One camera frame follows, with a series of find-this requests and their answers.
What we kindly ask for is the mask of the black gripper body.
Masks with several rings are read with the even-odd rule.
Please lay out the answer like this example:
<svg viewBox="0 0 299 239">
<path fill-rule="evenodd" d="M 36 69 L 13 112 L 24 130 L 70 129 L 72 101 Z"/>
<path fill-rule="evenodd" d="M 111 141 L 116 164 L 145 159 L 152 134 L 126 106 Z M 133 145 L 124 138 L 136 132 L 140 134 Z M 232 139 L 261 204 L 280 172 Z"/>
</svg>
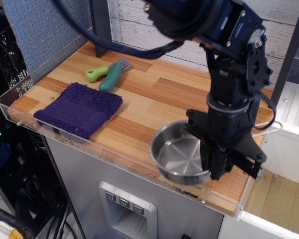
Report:
<svg viewBox="0 0 299 239">
<path fill-rule="evenodd" d="M 200 141 L 208 139 L 228 147 L 232 151 L 230 158 L 234 165 L 239 159 L 249 159 L 262 165 L 267 157 L 252 138 L 259 105 L 260 99 L 254 98 L 235 113 L 225 113 L 212 107 L 207 113 L 188 109 L 185 129 Z"/>
</svg>

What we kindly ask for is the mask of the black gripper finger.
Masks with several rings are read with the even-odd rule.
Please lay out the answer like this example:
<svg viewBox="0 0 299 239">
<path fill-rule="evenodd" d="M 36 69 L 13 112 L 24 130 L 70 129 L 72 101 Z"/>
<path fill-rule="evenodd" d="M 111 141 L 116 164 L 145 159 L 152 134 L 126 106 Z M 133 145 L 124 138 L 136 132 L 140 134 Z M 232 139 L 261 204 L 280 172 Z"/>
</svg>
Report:
<svg viewBox="0 0 299 239">
<path fill-rule="evenodd" d="M 256 180 L 258 180 L 263 175 L 263 168 L 261 167 L 261 163 L 253 163 L 249 159 L 239 159 L 235 161 L 235 164 Z"/>
<path fill-rule="evenodd" d="M 228 147 L 208 139 L 200 141 L 201 166 L 204 171 L 209 170 L 212 180 L 220 180 L 224 174 L 232 170 L 234 162 L 230 158 L 231 153 Z"/>
</svg>

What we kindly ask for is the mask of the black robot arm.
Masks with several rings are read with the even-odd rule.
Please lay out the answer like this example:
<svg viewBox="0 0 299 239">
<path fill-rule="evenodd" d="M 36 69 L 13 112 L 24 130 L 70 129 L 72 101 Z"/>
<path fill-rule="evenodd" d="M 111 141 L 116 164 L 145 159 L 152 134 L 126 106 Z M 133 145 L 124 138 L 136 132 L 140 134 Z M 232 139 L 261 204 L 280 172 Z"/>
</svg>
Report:
<svg viewBox="0 0 299 239">
<path fill-rule="evenodd" d="M 175 41 L 196 41 L 211 76 L 208 112 L 188 110 L 185 129 L 200 140 L 203 170 L 218 180 L 234 165 L 254 178 L 266 156 L 252 139 L 262 92 L 272 70 L 265 56 L 262 19 L 240 0 L 149 0 L 145 12 Z"/>
</svg>

